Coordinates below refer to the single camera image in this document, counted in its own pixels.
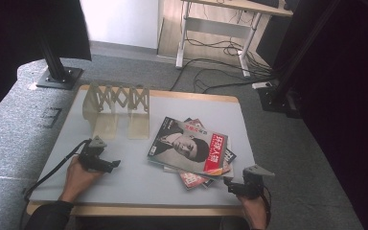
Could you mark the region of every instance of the desk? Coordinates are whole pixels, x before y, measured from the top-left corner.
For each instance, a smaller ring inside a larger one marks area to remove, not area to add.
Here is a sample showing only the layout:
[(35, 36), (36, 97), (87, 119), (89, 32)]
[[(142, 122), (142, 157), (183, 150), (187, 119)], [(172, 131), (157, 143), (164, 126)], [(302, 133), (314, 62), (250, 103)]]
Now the desk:
[[(284, 0), (280, 0), (279, 8), (271, 8), (262, 4), (246, 1), (246, 0), (183, 0), (184, 1), (184, 16), (182, 21), (181, 40), (178, 44), (177, 59), (175, 67), (180, 69), (183, 66), (184, 58), (184, 42), (187, 31), (203, 32), (212, 35), (226, 35), (245, 39), (243, 49), (238, 51), (243, 75), (250, 78), (245, 56), (249, 50), (250, 43), (258, 27), (262, 13), (278, 16), (292, 16), (292, 11), (284, 10)], [(228, 9), (256, 12), (256, 16), (250, 27), (230, 24), (224, 22), (211, 21), (201, 18), (189, 17), (189, 3), (199, 3)]]
[[(56, 144), (40, 176), (46, 175), (80, 141), (90, 137), (89, 124), (82, 118), (82, 102), (88, 86), (82, 86), (67, 115)], [(127, 139), (127, 115), (119, 119), (116, 138), (107, 143), (104, 160), (122, 160), (119, 168), (104, 175), (79, 197), (73, 215), (78, 216), (240, 216), (241, 205), (227, 192), (222, 181), (208, 189), (187, 191), (177, 173), (147, 160), (153, 138), (166, 116), (184, 121), (198, 118), (209, 129), (227, 134), (237, 154), (234, 175), (254, 165), (241, 107), (235, 97), (150, 91), (150, 138)], [(62, 191), (66, 167), (62, 167), (34, 190), (28, 213), (42, 203), (57, 200)]]

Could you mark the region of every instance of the stack of magazines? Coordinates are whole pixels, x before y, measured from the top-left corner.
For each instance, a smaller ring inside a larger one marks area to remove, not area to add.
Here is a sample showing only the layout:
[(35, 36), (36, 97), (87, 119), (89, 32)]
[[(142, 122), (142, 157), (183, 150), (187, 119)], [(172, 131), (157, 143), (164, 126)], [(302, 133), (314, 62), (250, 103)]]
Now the stack of magazines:
[(186, 189), (208, 188), (223, 176), (233, 177), (227, 135), (205, 129), (199, 119), (184, 122), (166, 117), (148, 153), (150, 162), (164, 165), (165, 172), (179, 173)]

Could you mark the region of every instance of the gray floor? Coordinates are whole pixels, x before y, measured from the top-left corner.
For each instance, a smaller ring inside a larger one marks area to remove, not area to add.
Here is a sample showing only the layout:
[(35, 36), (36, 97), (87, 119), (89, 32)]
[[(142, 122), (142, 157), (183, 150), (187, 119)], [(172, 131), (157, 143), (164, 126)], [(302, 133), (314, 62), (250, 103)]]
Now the gray floor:
[[(92, 48), (92, 62), (62, 61), (65, 66), (84, 70), (72, 90), (34, 89), (34, 82), (46, 68), (40, 60), (19, 68), (17, 83), (0, 103), (0, 229), (18, 229), (25, 205), (22, 191), (38, 179), (80, 85), (91, 81), (142, 83), (168, 90), (179, 74), (173, 59), (158, 57), (152, 50), (95, 43)], [(193, 92), (193, 78), (202, 65), (186, 69), (174, 90)], [(202, 78), (208, 84), (235, 81), (217, 72), (205, 72)], [(239, 99), (255, 161), (276, 173), (264, 181), (273, 195), (269, 229), (362, 229), (302, 120), (263, 111), (251, 85), (209, 93)], [(53, 127), (48, 127), (53, 122), (51, 108), (61, 112)]]

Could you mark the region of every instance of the hand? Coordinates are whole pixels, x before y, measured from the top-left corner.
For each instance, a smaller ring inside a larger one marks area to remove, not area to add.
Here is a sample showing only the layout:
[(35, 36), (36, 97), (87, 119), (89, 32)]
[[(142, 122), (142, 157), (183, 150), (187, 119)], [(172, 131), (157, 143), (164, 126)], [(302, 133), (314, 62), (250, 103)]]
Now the hand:
[(68, 166), (64, 188), (58, 200), (73, 203), (82, 192), (88, 189), (103, 174), (103, 172), (86, 171), (82, 167), (79, 157), (74, 156), (70, 166)]
[(261, 197), (249, 199), (242, 195), (237, 195), (237, 198), (241, 202), (246, 218), (252, 225), (252, 228), (265, 229), (267, 215), (263, 199)]

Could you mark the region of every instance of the desk leg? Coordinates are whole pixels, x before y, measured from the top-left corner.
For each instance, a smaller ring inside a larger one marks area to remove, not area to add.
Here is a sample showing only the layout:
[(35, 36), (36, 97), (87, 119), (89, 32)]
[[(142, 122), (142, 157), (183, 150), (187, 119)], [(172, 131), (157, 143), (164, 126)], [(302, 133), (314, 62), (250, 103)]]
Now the desk leg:
[(189, 3), (184, 2), (184, 16), (182, 21), (183, 23), (182, 23), (181, 41), (180, 43), (178, 43), (177, 59), (175, 61), (175, 68), (177, 69), (181, 69), (183, 67), (184, 42), (185, 42), (185, 35), (187, 33), (186, 22), (189, 13), (190, 13)]
[(247, 55), (247, 51), (249, 50), (250, 43), (252, 43), (253, 36), (255, 35), (256, 30), (258, 29), (258, 24), (259, 24), (261, 16), (262, 16), (261, 13), (259, 12), (256, 13), (256, 17), (253, 20), (252, 28), (250, 29), (250, 33), (247, 36), (246, 41), (244, 42), (243, 50), (238, 51), (239, 61), (241, 63), (241, 68), (243, 69), (243, 75), (245, 78), (250, 78), (250, 73), (248, 72), (249, 68), (247, 67), (246, 55)]

